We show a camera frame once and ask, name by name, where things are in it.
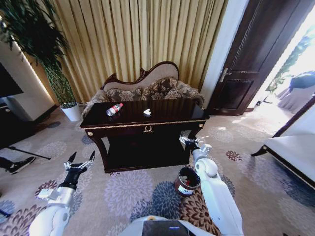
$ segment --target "tv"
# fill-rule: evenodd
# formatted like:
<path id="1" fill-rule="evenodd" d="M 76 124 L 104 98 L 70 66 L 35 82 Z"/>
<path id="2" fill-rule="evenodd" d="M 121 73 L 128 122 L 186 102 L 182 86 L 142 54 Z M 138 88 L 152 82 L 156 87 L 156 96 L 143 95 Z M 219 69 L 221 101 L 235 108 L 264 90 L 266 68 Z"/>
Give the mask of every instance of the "tv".
<path id="1" fill-rule="evenodd" d="M 5 67 L 0 63 L 0 98 L 10 95 L 23 93 L 12 76 L 6 71 Z"/>

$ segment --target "floral carpet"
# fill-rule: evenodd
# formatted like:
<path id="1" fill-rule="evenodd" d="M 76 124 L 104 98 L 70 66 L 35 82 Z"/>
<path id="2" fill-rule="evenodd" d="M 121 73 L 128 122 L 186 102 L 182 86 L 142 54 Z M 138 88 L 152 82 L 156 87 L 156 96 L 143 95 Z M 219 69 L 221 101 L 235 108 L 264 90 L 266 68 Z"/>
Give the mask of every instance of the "floral carpet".
<path id="1" fill-rule="evenodd" d="M 37 158 L 16 175 L 0 173 L 0 209 L 12 214 L 9 219 L 0 217 L 0 236 L 27 236 L 30 223 L 46 206 L 36 198 L 40 190 L 56 188 L 64 180 L 63 162 L 75 151 L 75 162 L 83 162 L 93 150 L 95 164 L 80 176 L 65 236 L 116 236 L 146 215 L 186 220 L 221 235 L 200 189 L 188 198 L 175 192 L 173 182 L 182 166 L 105 174 L 99 151 L 80 123 L 70 122 L 57 109 L 38 125 L 34 136 L 15 144 L 51 160 Z M 210 158 L 240 210 L 245 235 L 314 236 L 315 191 L 271 155 L 250 156 L 271 136 L 269 127 L 274 128 L 272 121 L 262 122 L 255 112 L 216 116 L 206 122 L 198 137 L 201 144 L 213 146 Z M 0 150 L 0 156 L 13 161 L 29 157 L 6 149 Z"/>

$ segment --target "door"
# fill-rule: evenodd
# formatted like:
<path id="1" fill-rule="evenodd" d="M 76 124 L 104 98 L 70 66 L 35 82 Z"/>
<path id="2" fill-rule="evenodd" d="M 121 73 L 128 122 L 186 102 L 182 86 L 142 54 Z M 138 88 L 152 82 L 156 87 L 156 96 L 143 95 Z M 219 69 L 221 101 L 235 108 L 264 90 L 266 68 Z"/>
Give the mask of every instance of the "door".
<path id="1" fill-rule="evenodd" d="M 314 5 L 314 0 L 250 0 L 207 111 L 242 115 Z"/>

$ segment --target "pants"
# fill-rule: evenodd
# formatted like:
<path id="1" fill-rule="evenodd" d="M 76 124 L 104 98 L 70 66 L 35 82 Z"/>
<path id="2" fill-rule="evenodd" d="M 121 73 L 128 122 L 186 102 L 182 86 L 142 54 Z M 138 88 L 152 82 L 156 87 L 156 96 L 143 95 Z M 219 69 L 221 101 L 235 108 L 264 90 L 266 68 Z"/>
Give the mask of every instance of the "pants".
<path id="1" fill-rule="evenodd" d="M 8 170 L 13 164 L 14 163 L 12 161 L 9 161 L 8 159 L 0 157 L 0 168 L 5 168 L 6 170 Z"/>

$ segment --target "dark wooden table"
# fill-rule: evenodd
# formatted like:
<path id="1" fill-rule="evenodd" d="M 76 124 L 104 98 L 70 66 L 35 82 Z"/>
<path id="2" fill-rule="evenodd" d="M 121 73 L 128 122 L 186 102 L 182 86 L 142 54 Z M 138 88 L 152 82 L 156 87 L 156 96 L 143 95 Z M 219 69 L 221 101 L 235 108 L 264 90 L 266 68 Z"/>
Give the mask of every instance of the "dark wooden table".
<path id="1" fill-rule="evenodd" d="M 208 119 L 191 99 L 122 102 L 122 109 L 109 117 L 106 110 L 117 104 L 95 103 L 80 127 L 97 145 L 106 173 L 183 165 L 189 150 L 179 141 L 182 130 L 194 138 Z M 143 114 L 151 109 L 151 116 Z M 107 152 L 101 138 L 107 137 Z"/>

